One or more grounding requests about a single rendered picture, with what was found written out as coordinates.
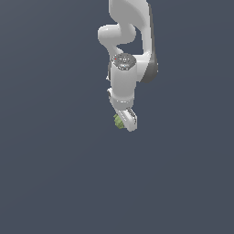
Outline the small green ridged object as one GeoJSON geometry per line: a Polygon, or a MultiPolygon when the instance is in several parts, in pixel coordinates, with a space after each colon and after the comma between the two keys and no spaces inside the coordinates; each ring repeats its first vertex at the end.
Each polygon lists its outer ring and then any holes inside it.
{"type": "Polygon", "coordinates": [[[115,115],[113,116],[113,118],[114,118],[115,126],[116,126],[117,128],[119,128],[119,129],[122,129],[122,128],[124,127],[124,124],[123,124],[123,122],[122,122],[120,116],[119,116],[118,114],[115,114],[115,115]]]}

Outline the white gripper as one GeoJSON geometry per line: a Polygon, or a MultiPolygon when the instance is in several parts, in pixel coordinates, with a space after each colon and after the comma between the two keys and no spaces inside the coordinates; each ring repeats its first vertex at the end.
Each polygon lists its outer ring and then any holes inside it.
{"type": "Polygon", "coordinates": [[[137,115],[133,112],[131,108],[127,108],[125,111],[117,110],[116,113],[121,118],[124,127],[132,132],[137,129],[137,115]]]}

